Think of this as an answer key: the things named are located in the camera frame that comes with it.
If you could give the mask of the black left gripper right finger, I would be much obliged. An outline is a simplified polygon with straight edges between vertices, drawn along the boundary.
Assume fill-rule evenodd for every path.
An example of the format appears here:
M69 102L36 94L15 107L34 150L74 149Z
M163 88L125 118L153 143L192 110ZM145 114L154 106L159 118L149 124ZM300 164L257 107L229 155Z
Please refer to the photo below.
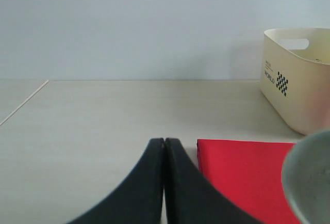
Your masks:
M163 183L168 223L260 223L209 183L179 139L166 138L164 150Z

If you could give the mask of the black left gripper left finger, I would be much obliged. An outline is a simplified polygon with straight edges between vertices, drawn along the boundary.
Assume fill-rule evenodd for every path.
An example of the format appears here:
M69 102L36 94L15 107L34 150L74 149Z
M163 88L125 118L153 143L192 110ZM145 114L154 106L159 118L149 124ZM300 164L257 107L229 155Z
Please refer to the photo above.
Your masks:
M127 177L97 205L70 223L160 223L164 139L152 138Z

